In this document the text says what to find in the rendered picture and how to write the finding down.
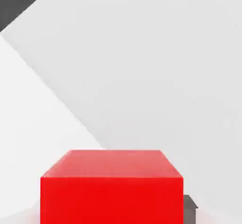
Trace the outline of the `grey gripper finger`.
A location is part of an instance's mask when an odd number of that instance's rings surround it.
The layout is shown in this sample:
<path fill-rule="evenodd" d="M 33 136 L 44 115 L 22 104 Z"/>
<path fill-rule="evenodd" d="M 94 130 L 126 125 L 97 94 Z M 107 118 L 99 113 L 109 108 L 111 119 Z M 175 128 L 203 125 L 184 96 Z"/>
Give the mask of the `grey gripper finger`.
<path fill-rule="evenodd" d="M 183 195 L 183 224 L 213 224 L 213 217 L 199 209 L 190 195 Z"/>

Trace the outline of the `small red cube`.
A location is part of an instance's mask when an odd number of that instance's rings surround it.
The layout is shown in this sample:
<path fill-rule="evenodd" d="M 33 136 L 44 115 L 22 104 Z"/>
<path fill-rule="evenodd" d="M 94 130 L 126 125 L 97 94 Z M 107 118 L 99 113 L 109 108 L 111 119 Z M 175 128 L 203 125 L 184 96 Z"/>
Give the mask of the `small red cube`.
<path fill-rule="evenodd" d="M 41 177 L 40 224 L 183 224 L 183 177 L 159 150 L 70 150 Z"/>

